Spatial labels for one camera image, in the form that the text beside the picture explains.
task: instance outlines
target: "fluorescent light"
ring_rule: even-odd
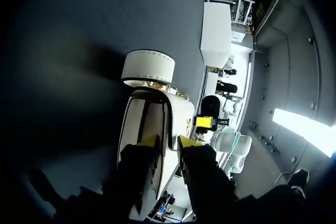
[[[302,136],[328,157],[336,151],[336,134],[330,126],[280,109],[275,109],[273,122]]]

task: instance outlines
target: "dark gray surface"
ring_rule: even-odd
[[[131,92],[119,80],[126,54],[171,56],[173,85],[196,105],[202,18],[203,0],[25,0],[1,62],[8,164],[24,182],[42,168],[63,197],[79,186],[99,191]]]

